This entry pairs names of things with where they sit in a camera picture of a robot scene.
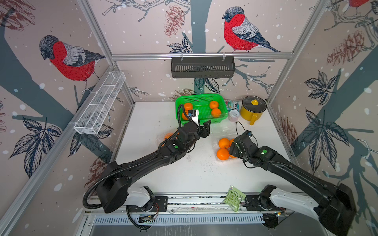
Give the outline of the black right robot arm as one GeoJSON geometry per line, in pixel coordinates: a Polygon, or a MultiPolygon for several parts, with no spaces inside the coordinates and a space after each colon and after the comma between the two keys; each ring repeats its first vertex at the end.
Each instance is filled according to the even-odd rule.
{"type": "Polygon", "coordinates": [[[292,164],[268,146],[258,147],[251,140],[249,130],[239,134],[230,146],[230,154],[249,163],[249,168],[269,171],[304,192],[303,195],[285,192],[268,184],[258,200],[263,209],[288,208],[317,220],[336,236],[346,236],[356,216],[352,190],[344,185],[334,185],[292,164]]]}

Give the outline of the clear plastic clamshell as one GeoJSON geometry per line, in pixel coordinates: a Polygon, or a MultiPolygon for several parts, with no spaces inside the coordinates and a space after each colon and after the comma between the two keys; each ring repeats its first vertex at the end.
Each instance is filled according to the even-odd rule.
{"type": "Polygon", "coordinates": [[[189,149],[191,147],[189,132],[180,128],[175,133],[172,133],[167,139],[163,140],[159,146],[172,148],[173,150],[189,149]]]}
{"type": "Polygon", "coordinates": [[[211,128],[211,143],[214,155],[217,161],[228,161],[233,159],[241,159],[238,155],[240,151],[237,147],[231,152],[231,146],[234,139],[242,134],[246,129],[240,122],[236,123],[219,123],[211,128]]]}

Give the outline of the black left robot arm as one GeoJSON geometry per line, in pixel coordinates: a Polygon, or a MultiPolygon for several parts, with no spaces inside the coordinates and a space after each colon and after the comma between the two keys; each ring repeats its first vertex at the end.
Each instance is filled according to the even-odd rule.
{"type": "Polygon", "coordinates": [[[84,194],[83,206],[102,208],[105,213],[114,212],[123,204],[151,207],[154,196],[150,188],[133,190],[132,185],[152,171],[180,160],[194,149],[200,138],[210,135],[211,121],[200,124],[191,117],[188,119],[186,124],[178,123],[177,131],[162,141],[155,152],[121,165],[115,161],[109,163],[99,180],[84,194]]]}

